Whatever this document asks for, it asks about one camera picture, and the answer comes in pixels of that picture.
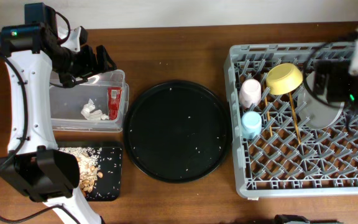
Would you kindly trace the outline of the red snack wrapper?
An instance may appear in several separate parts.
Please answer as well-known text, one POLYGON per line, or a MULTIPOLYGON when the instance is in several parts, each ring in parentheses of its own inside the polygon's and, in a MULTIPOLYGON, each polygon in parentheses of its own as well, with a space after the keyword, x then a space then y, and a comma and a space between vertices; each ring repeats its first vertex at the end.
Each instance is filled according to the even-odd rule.
POLYGON ((121 87, 112 86, 108 88, 108 115, 110 120, 115 120, 118 117, 121 95, 121 87))

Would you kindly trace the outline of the wooden chopstick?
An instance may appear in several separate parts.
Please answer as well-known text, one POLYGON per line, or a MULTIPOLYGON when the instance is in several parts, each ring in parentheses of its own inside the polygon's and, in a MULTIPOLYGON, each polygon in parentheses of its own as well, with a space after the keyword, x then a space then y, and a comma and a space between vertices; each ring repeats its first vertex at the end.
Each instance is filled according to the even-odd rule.
POLYGON ((294 105, 294 102, 293 102, 293 97, 292 97, 291 92, 288 93, 288 97, 289 97, 289 100, 290 100, 291 113, 292 113, 292 118, 293 118, 293 122, 294 122, 295 133, 296 133, 298 145, 300 146, 301 145, 300 132, 299 132, 299 129, 298 129, 297 116, 296 116, 296 113, 295 113, 295 105, 294 105))
MULTIPOLYGON (((264 103, 265 103, 267 121, 270 122, 270 112, 269 112, 269 108, 268 108, 269 103, 268 103, 268 100, 267 100, 267 96, 264 98, 264 103)), ((270 137, 272 137, 273 136, 273 131, 272 131, 271 125, 268 127, 268 130, 269 130, 270 137)))

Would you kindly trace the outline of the white tissue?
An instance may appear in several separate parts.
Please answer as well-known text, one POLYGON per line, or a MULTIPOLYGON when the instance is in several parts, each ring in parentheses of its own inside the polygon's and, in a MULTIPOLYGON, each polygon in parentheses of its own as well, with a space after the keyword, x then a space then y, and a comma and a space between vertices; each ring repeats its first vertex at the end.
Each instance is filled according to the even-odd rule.
POLYGON ((82 116, 86 120, 90 121, 100 121, 108 120, 109 116, 104 114, 101 110, 97 110, 92 99, 89 99, 87 104, 85 104, 81 110, 82 116))

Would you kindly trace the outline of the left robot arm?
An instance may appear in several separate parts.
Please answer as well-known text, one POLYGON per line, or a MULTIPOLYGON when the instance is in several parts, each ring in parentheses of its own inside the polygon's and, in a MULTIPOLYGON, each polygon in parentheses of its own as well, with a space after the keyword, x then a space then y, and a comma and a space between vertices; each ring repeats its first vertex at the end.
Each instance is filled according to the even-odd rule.
POLYGON ((0 56, 10 76, 12 131, 0 177, 33 202, 42 202, 65 223, 102 223, 81 193, 74 156, 58 150, 50 114, 50 75, 74 87, 110 71, 102 46, 94 54, 83 27, 62 29, 46 22, 4 27, 0 56))

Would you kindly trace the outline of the pink cup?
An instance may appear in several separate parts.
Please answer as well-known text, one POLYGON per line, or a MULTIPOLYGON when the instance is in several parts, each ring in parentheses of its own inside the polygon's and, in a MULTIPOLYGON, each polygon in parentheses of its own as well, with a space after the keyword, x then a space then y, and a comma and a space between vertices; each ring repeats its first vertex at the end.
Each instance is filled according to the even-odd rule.
POLYGON ((245 80, 239 91, 239 103, 244 108, 250 108, 251 105, 258 105, 261 101, 261 86, 255 79, 245 80))

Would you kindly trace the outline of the blue cup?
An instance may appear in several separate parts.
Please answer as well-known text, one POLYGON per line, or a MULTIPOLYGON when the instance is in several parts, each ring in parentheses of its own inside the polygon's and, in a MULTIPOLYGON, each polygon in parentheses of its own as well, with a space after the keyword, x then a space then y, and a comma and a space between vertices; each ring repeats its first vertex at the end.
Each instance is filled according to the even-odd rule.
POLYGON ((245 139, 253 139, 261 133, 262 118, 255 111, 248 111, 241 118, 242 135, 245 139))

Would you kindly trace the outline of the grey plate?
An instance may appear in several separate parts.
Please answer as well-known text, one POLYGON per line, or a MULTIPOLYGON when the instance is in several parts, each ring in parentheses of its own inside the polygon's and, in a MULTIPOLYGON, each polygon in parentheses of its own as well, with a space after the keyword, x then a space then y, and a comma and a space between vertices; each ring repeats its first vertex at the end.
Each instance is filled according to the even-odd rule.
POLYGON ((314 99, 302 85, 297 96, 297 105, 302 106, 298 111, 301 121, 309 120, 305 125, 311 129, 323 129, 331 126, 341 115, 344 102, 333 103, 336 108, 330 108, 314 99))

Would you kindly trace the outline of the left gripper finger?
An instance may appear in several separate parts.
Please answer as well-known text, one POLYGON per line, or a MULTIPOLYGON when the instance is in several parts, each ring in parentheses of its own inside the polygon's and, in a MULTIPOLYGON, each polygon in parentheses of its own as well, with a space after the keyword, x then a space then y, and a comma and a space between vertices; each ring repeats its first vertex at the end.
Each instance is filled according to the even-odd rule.
POLYGON ((96 48, 96 59, 97 59, 97 68, 99 72, 109 72, 115 71, 117 65, 109 56, 106 48, 103 45, 99 45, 96 48))
POLYGON ((87 75, 94 70, 96 56, 93 53, 93 49, 89 45, 82 46, 80 53, 82 74, 87 75))

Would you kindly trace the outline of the yellow bowl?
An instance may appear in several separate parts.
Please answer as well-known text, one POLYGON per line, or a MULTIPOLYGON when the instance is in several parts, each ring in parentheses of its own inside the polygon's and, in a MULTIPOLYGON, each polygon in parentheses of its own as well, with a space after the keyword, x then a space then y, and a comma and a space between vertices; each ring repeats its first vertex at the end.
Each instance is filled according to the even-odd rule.
POLYGON ((265 82, 271 95, 284 95, 302 84, 303 75, 296 65, 283 63, 268 72, 265 82))

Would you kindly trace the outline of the food scraps and rice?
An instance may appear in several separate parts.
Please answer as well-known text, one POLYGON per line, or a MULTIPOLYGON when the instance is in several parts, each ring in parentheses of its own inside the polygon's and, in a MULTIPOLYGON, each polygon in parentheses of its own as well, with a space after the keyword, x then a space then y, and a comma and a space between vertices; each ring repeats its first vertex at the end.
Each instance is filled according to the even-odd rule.
POLYGON ((75 156, 80 170, 79 188, 84 195, 91 193, 98 179, 103 177, 100 171, 100 152, 92 147, 61 147, 62 152, 75 156))

